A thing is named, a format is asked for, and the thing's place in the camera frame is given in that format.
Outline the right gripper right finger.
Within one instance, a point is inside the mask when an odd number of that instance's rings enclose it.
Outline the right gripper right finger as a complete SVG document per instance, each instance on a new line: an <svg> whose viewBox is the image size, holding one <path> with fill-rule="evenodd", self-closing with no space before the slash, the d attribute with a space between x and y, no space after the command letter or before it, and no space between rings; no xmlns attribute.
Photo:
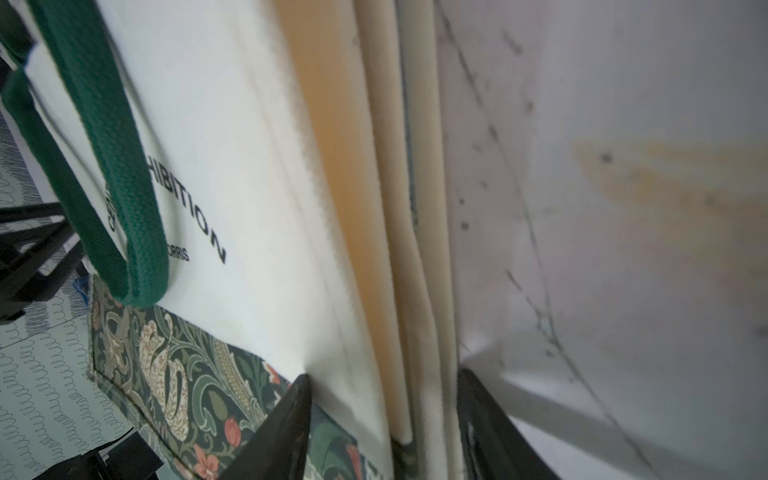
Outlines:
<svg viewBox="0 0 768 480"><path fill-rule="evenodd" d="M458 373L457 414L469 479L559 480L468 369Z"/></svg>

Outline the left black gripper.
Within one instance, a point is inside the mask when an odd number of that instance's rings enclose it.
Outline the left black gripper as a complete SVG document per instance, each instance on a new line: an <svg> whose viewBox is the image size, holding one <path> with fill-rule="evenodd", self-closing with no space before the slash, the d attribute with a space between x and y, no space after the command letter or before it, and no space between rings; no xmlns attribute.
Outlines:
<svg viewBox="0 0 768 480"><path fill-rule="evenodd" d="M1 234L1 322L10 324L33 303L50 300L85 257L81 242L48 274L41 267L75 234L66 219Z"/></svg>

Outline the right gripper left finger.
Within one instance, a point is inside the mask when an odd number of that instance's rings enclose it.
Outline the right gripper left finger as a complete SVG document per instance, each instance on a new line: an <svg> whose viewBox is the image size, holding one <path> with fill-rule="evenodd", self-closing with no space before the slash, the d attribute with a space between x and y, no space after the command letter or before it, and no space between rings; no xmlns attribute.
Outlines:
<svg viewBox="0 0 768 480"><path fill-rule="evenodd" d="M220 479L278 480L304 477L312 407L311 382L299 375L284 397L225 468Z"/></svg>

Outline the green handled floral tote bag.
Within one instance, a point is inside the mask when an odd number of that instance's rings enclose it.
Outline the green handled floral tote bag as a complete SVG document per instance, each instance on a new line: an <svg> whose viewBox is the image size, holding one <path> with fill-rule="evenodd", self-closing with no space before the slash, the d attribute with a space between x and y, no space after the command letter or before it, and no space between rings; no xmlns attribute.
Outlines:
<svg viewBox="0 0 768 480"><path fill-rule="evenodd" d="M458 479L428 1L5 1L1 105L93 274L94 382L220 479L302 374L302 479Z"/></svg>

